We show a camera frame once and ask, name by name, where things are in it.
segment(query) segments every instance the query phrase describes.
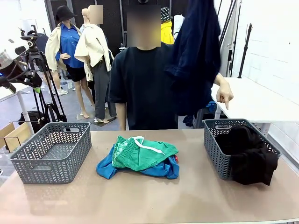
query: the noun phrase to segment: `gray floor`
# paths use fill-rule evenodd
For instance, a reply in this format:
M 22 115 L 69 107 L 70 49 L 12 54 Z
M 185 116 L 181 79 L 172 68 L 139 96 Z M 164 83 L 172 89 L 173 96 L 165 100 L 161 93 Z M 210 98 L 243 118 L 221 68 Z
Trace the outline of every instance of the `gray floor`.
M 29 87 L 25 91 L 30 91 L 30 94 L 23 94 L 23 100 L 26 105 L 26 109 L 36 110 L 36 103 L 34 100 L 32 89 Z M 48 94 L 47 87 L 43 88 L 43 95 L 46 102 L 51 102 L 50 95 Z M 88 98 L 83 93 L 83 98 L 86 106 L 86 110 L 88 113 L 93 113 L 93 108 L 91 107 Z M 80 106 L 77 100 L 77 96 L 75 91 L 69 90 L 69 94 L 60 97 L 61 103 L 63 105 L 63 110 L 68 121 L 78 121 L 77 116 L 80 114 Z M 18 101 L 17 96 L 13 96 L 5 101 L 0 102 L 0 129 L 6 126 L 9 122 L 18 121 L 21 115 L 21 107 Z M 182 122 L 183 117 L 179 117 L 179 128 L 185 129 L 188 128 Z M 93 124 L 93 118 L 79 120 L 79 122 L 88 121 L 91 125 L 91 131 L 115 131 L 119 129 L 118 120 L 114 120 L 111 123 L 100 127 Z M 11 154 L 8 154 L 7 151 L 0 149 L 0 170 L 3 171 L 2 175 L 0 175 L 0 185 L 14 172 L 14 167 L 12 163 L 9 161 L 9 157 Z

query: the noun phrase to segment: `gray plastic basket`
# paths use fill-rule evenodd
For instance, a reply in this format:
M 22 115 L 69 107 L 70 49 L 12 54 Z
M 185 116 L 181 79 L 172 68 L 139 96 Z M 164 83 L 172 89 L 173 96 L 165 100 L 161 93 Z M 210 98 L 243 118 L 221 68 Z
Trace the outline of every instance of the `gray plastic basket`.
M 91 146 L 90 123 L 52 122 L 14 152 L 10 160 L 23 183 L 70 183 Z
M 205 137 L 204 145 L 207 153 L 209 154 L 211 161 L 217 170 L 221 179 L 231 180 L 232 172 L 229 163 L 230 155 L 225 155 L 219 145 L 217 144 L 215 138 L 219 134 L 227 134 L 232 127 L 244 125 L 252 128 L 259 135 L 261 140 L 266 143 L 267 148 L 270 152 L 276 153 L 278 157 L 281 156 L 281 152 L 277 150 L 268 139 L 261 134 L 256 127 L 254 127 L 249 121 L 245 119 L 207 119 L 204 120 L 205 123 Z

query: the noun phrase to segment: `white drawstring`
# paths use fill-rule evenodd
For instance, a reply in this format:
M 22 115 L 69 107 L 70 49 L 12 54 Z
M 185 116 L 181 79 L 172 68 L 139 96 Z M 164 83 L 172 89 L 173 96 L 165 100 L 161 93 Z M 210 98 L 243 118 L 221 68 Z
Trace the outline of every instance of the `white drawstring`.
M 156 153 L 161 153 L 163 155 L 165 155 L 161 150 L 159 149 L 156 149 L 156 148 L 153 148 L 153 147 L 149 147 L 149 146 L 143 146 L 142 143 L 143 143 L 143 140 L 144 140 L 144 137 L 142 136 L 137 136 L 137 137 L 132 137 L 136 143 L 136 145 L 138 145 L 140 148 L 145 148 L 145 149 L 150 149 L 150 150 L 153 150 L 155 151 Z

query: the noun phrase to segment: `brown tabletop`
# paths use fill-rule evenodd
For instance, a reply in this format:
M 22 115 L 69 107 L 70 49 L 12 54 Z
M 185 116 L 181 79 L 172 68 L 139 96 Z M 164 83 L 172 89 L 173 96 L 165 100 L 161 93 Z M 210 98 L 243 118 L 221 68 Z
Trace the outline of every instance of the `brown tabletop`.
M 141 135 L 179 150 L 180 177 L 119 172 L 111 180 L 95 168 L 116 137 Z M 92 132 L 91 148 L 75 180 L 24 185 L 14 173 L 0 188 L 1 224 L 144 224 L 274 221 L 299 218 L 299 177 L 279 159 L 271 186 L 219 179 L 203 145 L 203 130 Z

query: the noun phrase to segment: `gray pants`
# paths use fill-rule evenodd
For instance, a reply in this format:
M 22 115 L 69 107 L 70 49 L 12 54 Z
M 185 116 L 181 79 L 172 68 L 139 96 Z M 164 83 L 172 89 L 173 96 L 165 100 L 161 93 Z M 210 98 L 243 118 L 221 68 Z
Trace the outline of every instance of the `gray pants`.
M 110 72 L 107 71 L 105 60 L 97 63 L 92 71 L 95 89 L 95 117 L 103 120 L 105 118 L 105 99 L 108 99 Z M 110 116 L 115 117 L 115 104 L 108 102 L 108 108 Z

